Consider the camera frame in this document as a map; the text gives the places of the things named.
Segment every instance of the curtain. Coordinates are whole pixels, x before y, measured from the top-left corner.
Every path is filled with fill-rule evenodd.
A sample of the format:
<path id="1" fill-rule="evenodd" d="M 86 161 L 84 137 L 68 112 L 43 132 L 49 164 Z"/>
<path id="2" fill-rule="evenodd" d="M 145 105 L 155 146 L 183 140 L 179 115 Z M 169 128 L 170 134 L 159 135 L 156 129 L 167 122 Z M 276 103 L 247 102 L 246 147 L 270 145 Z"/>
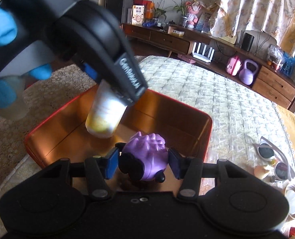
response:
<path id="1" fill-rule="evenodd" d="M 295 53 L 295 0 L 212 0 L 209 20 L 213 36 L 235 36 L 241 30 L 271 35 L 277 45 Z"/>

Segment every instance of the wooden drawer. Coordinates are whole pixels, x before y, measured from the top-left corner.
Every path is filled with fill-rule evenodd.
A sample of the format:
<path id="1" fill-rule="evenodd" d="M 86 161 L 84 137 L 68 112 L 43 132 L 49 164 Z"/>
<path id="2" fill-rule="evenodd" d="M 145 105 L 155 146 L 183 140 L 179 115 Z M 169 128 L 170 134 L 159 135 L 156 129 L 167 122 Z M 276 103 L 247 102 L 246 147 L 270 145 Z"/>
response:
<path id="1" fill-rule="evenodd" d="M 295 88 L 266 67 L 260 69 L 257 77 L 273 87 L 276 91 L 279 91 L 280 94 L 284 95 L 290 101 L 294 100 Z"/>
<path id="2" fill-rule="evenodd" d="M 152 31 L 150 40 L 185 55 L 189 53 L 191 44 L 187 40 L 157 31 Z"/>
<path id="3" fill-rule="evenodd" d="M 252 89 L 264 96 L 265 98 L 277 103 L 278 105 L 288 109 L 291 101 L 289 101 L 284 95 L 280 94 L 273 87 L 269 86 L 264 81 L 256 78 Z"/>
<path id="4" fill-rule="evenodd" d="M 151 31 L 135 25 L 123 25 L 123 31 L 126 35 L 150 40 Z"/>

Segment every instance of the gloved hand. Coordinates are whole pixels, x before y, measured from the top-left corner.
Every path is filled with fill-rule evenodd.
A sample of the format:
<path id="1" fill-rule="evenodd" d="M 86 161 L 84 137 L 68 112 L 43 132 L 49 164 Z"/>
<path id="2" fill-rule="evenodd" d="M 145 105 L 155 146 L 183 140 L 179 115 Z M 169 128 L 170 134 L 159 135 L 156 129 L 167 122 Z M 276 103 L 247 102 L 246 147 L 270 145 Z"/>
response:
<path id="1" fill-rule="evenodd" d="M 12 16 L 0 9 L 0 46 L 12 42 L 17 35 L 17 26 Z M 45 80 L 51 76 L 52 69 L 49 64 L 42 65 L 29 74 L 38 80 Z M 6 108 L 17 98 L 16 92 L 4 80 L 0 79 L 0 108 Z"/>

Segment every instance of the white sunglasses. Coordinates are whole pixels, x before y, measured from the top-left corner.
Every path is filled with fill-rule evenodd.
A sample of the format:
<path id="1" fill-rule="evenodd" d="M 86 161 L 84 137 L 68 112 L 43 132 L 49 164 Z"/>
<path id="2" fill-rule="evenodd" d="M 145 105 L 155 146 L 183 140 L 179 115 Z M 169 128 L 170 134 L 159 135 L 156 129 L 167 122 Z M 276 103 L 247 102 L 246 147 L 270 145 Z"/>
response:
<path id="1" fill-rule="evenodd" d="M 295 177 L 295 172 L 292 167 L 288 164 L 288 160 L 284 153 L 279 150 L 272 142 L 270 142 L 265 137 L 260 138 L 260 144 L 253 143 L 256 148 L 257 154 L 264 161 L 272 161 L 273 159 L 277 159 L 279 162 L 276 164 L 274 168 L 276 179 L 279 181 L 291 181 L 292 178 Z"/>

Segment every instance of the drawer knob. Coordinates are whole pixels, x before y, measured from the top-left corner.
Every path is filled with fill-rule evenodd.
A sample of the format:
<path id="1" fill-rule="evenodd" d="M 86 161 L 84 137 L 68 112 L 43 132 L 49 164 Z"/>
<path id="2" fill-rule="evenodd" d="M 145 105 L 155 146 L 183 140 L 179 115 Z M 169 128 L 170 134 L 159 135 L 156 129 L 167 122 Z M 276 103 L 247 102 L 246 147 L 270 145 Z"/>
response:
<path id="1" fill-rule="evenodd" d="M 272 94 L 271 92 L 268 92 L 268 94 L 272 97 L 274 97 L 277 100 L 277 96 L 275 96 L 274 94 Z"/>
<path id="2" fill-rule="evenodd" d="M 277 83 L 280 87 L 284 87 L 280 82 L 277 82 L 276 80 L 274 80 L 275 83 Z"/>

